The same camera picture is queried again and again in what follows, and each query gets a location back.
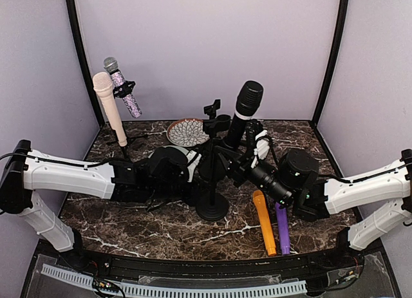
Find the black stand of purple microphone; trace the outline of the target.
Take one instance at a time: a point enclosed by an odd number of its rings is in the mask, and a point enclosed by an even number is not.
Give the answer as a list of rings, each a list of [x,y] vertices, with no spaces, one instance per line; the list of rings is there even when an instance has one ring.
[[[204,154],[198,166],[198,172],[202,179],[209,181],[212,176],[217,181],[225,177],[225,168],[218,156],[214,154],[214,145],[219,144],[221,139],[217,138],[217,134],[226,131],[230,126],[229,115],[219,115],[216,118],[211,118],[203,121],[203,132],[209,135],[209,143],[206,145]]]

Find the orange microphone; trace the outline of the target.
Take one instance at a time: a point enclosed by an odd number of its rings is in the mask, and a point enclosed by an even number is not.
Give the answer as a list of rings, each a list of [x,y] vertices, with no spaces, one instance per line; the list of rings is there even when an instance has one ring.
[[[265,244],[267,255],[270,257],[276,256],[276,243],[274,239],[270,216],[266,205],[265,195],[261,190],[256,190],[252,195],[252,201],[257,210],[259,224],[261,227],[261,232],[263,235],[263,241]]]

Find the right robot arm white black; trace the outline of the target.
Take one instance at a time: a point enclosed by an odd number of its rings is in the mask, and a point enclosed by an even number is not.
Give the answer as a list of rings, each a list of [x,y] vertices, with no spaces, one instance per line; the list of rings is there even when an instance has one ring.
[[[384,201],[366,219],[341,230],[337,248],[328,255],[334,268],[352,260],[353,250],[364,250],[382,235],[411,219],[411,150],[389,165],[360,176],[340,178],[319,174],[319,162],[302,149],[290,149],[276,166],[266,162],[258,148],[237,153],[217,146],[216,158],[235,185],[245,181],[282,208],[305,221],[326,219],[344,210]]]

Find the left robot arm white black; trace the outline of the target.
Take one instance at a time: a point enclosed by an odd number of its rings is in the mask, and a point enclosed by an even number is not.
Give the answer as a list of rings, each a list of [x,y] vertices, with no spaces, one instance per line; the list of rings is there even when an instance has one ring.
[[[168,145],[147,158],[130,162],[118,158],[93,163],[58,158],[31,148],[21,140],[8,159],[1,177],[1,212],[25,219],[77,270],[91,264],[81,248],[82,238],[65,225],[41,199],[39,190],[73,192],[102,200],[145,203],[198,195],[194,172],[201,154]]]

